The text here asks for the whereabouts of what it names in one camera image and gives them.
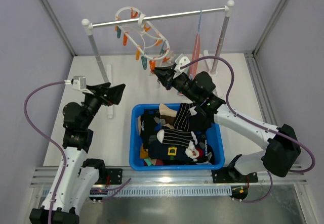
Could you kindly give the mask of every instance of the rack pole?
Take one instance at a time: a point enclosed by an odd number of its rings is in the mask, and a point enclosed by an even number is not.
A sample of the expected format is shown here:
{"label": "rack pole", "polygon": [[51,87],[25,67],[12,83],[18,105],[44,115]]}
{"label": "rack pole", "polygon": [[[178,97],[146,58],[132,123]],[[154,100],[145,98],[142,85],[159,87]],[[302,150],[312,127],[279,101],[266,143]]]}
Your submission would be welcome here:
{"label": "rack pole", "polygon": [[102,78],[103,78],[104,82],[109,82],[105,67],[103,66],[101,56],[99,54],[99,51],[98,51],[98,48],[97,48],[97,45],[96,45],[96,42],[95,42],[95,38],[93,37],[90,21],[88,19],[83,19],[82,20],[82,25],[85,28],[85,31],[86,31],[86,34],[88,36],[89,42],[91,44],[93,53],[95,54],[95,58],[96,58],[99,70],[101,72]]}
{"label": "rack pole", "polygon": [[[225,37],[229,17],[231,16],[231,13],[232,13],[233,6],[234,6],[234,1],[233,0],[229,0],[227,2],[226,6],[225,6],[225,18],[224,18],[224,22],[223,22],[223,26],[222,26],[222,30],[221,30],[221,35],[219,36],[215,56],[220,56],[220,54],[221,54],[222,47],[223,47],[223,42],[224,42],[224,37]],[[216,74],[217,64],[218,64],[218,60],[214,59],[213,66],[212,66],[212,69],[210,71],[210,73],[212,75]]]}

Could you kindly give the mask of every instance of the white table surface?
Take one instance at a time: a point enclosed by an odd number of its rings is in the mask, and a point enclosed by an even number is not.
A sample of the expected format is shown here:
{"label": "white table surface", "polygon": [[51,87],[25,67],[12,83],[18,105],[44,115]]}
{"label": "white table surface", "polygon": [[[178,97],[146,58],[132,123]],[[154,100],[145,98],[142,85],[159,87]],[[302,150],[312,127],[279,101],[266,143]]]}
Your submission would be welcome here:
{"label": "white table surface", "polygon": [[[244,54],[222,54],[234,69],[235,82],[230,95],[232,107],[262,120],[260,108],[252,85]],[[102,56],[103,64],[112,65],[112,85],[126,84],[121,102],[113,106],[114,117],[108,119],[106,107],[102,106],[90,124],[93,130],[93,140],[88,152],[88,158],[103,159],[106,165],[129,166],[131,113],[134,106],[143,103],[180,103],[188,101],[184,96],[178,96],[175,89],[166,91],[164,87],[156,88],[156,77],[149,76],[149,65],[145,71],[141,61],[135,56]],[[198,72],[205,70],[204,62],[199,63]],[[95,57],[74,57],[68,79],[75,75],[84,75],[88,85],[103,83]],[[230,83],[230,72],[226,65],[219,62],[217,67],[216,86],[221,96],[225,96]],[[55,120],[51,138],[62,143],[63,107],[69,102],[80,103],[84,95],[74,91],[71,86],[64,89],[62,101]],[[259,146],[240,134],[221,126],[221,136],[225,153],[225,164],[228,164],[237,154],[251,154],[261,150]],[[58,166],[61,155],[52,144],[49,144],[44,166]]]}

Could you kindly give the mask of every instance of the cable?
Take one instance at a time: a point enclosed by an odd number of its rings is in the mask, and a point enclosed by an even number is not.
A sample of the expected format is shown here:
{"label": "cable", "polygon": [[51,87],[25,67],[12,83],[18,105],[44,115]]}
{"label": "cable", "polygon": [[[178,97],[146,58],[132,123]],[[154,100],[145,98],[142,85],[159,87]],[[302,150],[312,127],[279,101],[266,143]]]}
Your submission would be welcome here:
{"label": "cable", "polygon": [[62,167],[62,170],[61,170],[61,173],[59,175],[59,178],[57,180],[57,183],[54,187],[54,190],[53,190],[53,194],[52,194],[52,198],[51,198],[51,204],[50,204],[50,209],[49,209],[49,217],[48,217],[48,224],[51,224],[52,223],[52,210],[53,210],[53,205],[54,205],[54,201],[55,201],[55,196],[56,196],[56,192],[57,192],[57,189],[59,188],[59,185],[61,183],[61,180],[63,178],[63,175],[64,175],[64,171],[65,171],[65,167],[66,167],[66,156],[65,156],[65,153],[63,151],[63,149],[61,148],[61,146],[59,144],[57,144],[53,139],[51,139],[49,136],[47,136],[46,134],[44,134],[40,129],[38,129],[34,124],[33,122],[31,122],[30,118],[29,118],[29,115],[28,115],[28,112],[27,112],[27,103],[30,99],[31,96],[33,96],[35,93],[37,93],[38,91],[46,88],[46,87],[49,87],[49,86],[53,86],[53,85],[58,85],[58,84],[65,84],[65,81],[59,81],[59,82],[53,82],[53,83],[49,83],[49,84],[46,84],[44,86],[41,86],[37,89],[35,89],[34,91],[32,91],[26,98],[25,102],[24,102],[24,114],[25,114],[25,117],[28,121],[28,123],[31,125],[31,127],[34,128],[34,130],[36,130],[42,137],[44,137],[45,139],[47,139],[49,142],[53,143],[54,146],[56,146],[59,151],[61,152],[62,154],[62,157],[63,157],[63,167]]}
{"label": "cable", "polygon": [[270,172],[267,172],[267,173],[268,173],[269,178],[270,178],[270,188],[269,188],[268,192],[263,197],[261,197],[259,199],[256,199],[256,200],[240,200],[240,199],[237,199],[237,198],[232,198],[232,200],[235,200],[237,202],[247,203],[247,204],[253,204],[253,203],[260,202],[260,201],[264,200],[265,198],[267,198],[270,195],[270,193],[271,193],[271,191],[273,189],[273,180],[272,180],[271,173]]}
{"label": "cable", "polygon": [[101,201],[103,202],[103,201],[108,201],[108,200],[110,200],[110,199],[112,199],[115,195],[117,195],[122,189],[123,189],[123,187],[125,187],[125,185],[127,185],[129,182],[131,181],[131,178],[129,178],[124,184],[122,184],[120,187],[119,187],[119,189],[115,192],[115,193],[113,193],[111,196],[108,196],[107,198],[104,198],[104,199],[102,199]]}
{"label": "cable", "polygon": [[116,188],[110,188],[110,189],[102,189],[102,188],[92,188],[90,191],[100,191],[100,192],[109,192],[109,191],[114,191],[114,190],[121,190],[123,187],[125,187],[131,180],[132,178],[129,178],[125,183],[122,185],[116,187]]}
{"label": "cable", "polygon": [[249,179],[249,176],[246,175],[245,176],[245,179],[247,180],[247,186],[246,186],[246,189],[248,189],[250,187],[250,179]]}
{"label": "cable", "polygon": [[[227,90],[227,93],[226,93],[226,98],[225,98],[225,101],[226,101],[226,104],[227,104],[229,110],[230,110],[230,111],[231,111],[235,116],[237,116],[237,117],[239,117],[240,119],[246,121],[247,123],[250,123],[250,124],[252,124],[252,125],[254,125],[254,126],[260,128],[260,129],[263,129],[263,130],[269,131],[269,132],[271,132],[271,133],[273,133],[273,134],[276,134],[276,135],[278,135],[278,136],[284,137],[284,138],[288,139],[289,141],[292,141],[292,142],[295,143],[296,145],[300,146],[301,148],[303,148],[303,149],[304,149],[304,150],[309,154],[309,156],[310,156],[310,158],[311,158],[311,160],[312,160],[311,165],[310,165],[308,168],[303,169],[303,170],[289,170],[289,171],[290,171],[290,172],[295,172],[295,173],[305,173],[305,172],[311,171],[311,170],[315,167],[315,156],[314,156],[314,154],[313,154],[313,153],[312,153],[312,152],[311,152],[311,151],[310,151],[310,150],[309,150],[309,149],[308,149],[304,144],[302,144],[301,142],[299,142],[299,141],[297,141],[297,140],[295,140],[295,139],[293,139],[293,138],[291,138],[291,137],[289,137],[289,136],[287,136],[287,135],[285,135],[285,134],[283,134],[283,133],[280,133],[280,132],[277,132],[277,131],[274,131],[274,130],[268,129],[268,128],[262,126],[262,125],[259,125],[259,124],[255,123],[255,122],[253,122],[253,121],[251,121],[251,120],[245,118],[244,116],[242,116],[242,115],[236,113],[236,112],[233,110],[233,108],[231,107],[231,105],[230,105],[230,103],[229,103],[229,94],[230,94],[230,92],[231,92],[231,90],[232,90],[232,87],[233,87],[233,84],[234,84],[234,70],[233,70],[232,66],[229,64],[228,61],[226,61],[225,59],[223,59],[223,58],[221,58],[221,57],[218,57],[218,56],[204,56],[204,57],[200,57],[200,58],[198,58],[198,59],[196,59],[196,60],[193,60],[192,62],[190,62],[189,64],[187,64],[187,65],[185,65],[185,66],[180,67],[180,69],[184,69],[184,68],[186,68],[186,67],[188,67],[188,66],[191,66],[191,65],[194,64],[194,63],[197,63],[198,61],[205,60],[205,59],[216,59],[216,60],[219,60],[219,61],[223,62],[223,63],[228,67],[228,69],[229,69],[229,71],[230,71],[230,73],[231,73],[231,82],[230,82],[230,84],[229,84],[229,87],[228,87],[228,90]],[[270,174],[269,172],[268,172],[268,174],[269,174],[269,177],[270,177],[270,189],[269,189],[268,193],[267,193],[264,197],[262,197],[262,198],[260,198],[260,199],[258,199],[258,200],[253,200],[253,201],[242,201],[242,202],[244,202],[244,203],[256,203],[256,202],[258,202],[258,201],[261,201],[261,200],[265,199],[267,196],[270,195],[270,193],[271,193],[271,191],[272,191],[272,187],[273,187],[273,180],[272,180],[271,174]]]}

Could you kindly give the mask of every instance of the white ball finial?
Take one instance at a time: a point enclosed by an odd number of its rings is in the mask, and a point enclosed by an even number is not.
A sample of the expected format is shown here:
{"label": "white ball finial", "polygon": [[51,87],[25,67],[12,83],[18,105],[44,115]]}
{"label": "white ball finial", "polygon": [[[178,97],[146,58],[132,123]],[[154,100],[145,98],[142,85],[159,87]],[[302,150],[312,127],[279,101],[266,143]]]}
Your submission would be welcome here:
{"label": "white ball finial", "polygon": [[228,7],[234,7],[234,4],[235,4],[235,2],[233,0],[229,0],[226,5]]}
{"label": "white ball finial", "polygon": [[82,19],[82,25],[83,26],[89,26],[90,25],[90,21],[86,18]]}

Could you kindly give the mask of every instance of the white cable tray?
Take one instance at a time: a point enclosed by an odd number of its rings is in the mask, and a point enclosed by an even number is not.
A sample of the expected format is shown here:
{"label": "white cable tray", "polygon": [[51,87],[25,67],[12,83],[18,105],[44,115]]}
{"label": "white cable tray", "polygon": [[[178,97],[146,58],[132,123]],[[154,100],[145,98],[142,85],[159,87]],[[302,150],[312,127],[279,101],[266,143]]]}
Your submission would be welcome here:
{"label": "white cable tray", "polygon": [[[49,188],[43,189],[42,197],[46,197]],[[230,196],[231,186],[201,187],[124,187],[116,197],[184,197],[184,196]],[[103,194],[89,197],[107,197]]]}

